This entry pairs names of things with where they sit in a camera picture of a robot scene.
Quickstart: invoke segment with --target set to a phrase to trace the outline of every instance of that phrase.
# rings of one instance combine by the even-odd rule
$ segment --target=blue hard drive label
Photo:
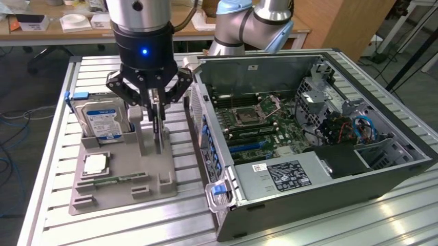
[[[117,121],[118,112],[115,109],[87,111],[87,117],[90,127],[99,139],[111,140],[122,137],[122,128]]]

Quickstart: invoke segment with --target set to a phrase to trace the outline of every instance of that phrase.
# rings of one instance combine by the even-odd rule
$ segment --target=hard drive
[[[115,93],[75,93],[71,106],[85,137],[97,137],[101,144],[123,141],[133,127],[127,104]]]

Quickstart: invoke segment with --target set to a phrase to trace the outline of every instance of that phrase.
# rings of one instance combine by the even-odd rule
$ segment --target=power supply label
[[[268,166],[268,170],[281,192],[313,184],[298,160]]]

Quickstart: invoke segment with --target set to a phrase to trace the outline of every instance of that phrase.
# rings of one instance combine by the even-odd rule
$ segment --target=white object on desk
[[[93,30],[87,17],[81,14],[69,14],[61,19],[63,32],[79,32]]]
[[[95,14],[91,18],[91,26],[94,29],[111,29],[110,14]]]
[[[191,19],[191,23],[198,31],[214,31],[217,29],[217,24],[206,23],[206,18],[201,12],[197,12]]]

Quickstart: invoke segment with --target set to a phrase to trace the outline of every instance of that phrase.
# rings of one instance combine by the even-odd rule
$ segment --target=motherboard
[[[214,98],[215,113],[234,164],[300,154],[312,144],[281,94]]]

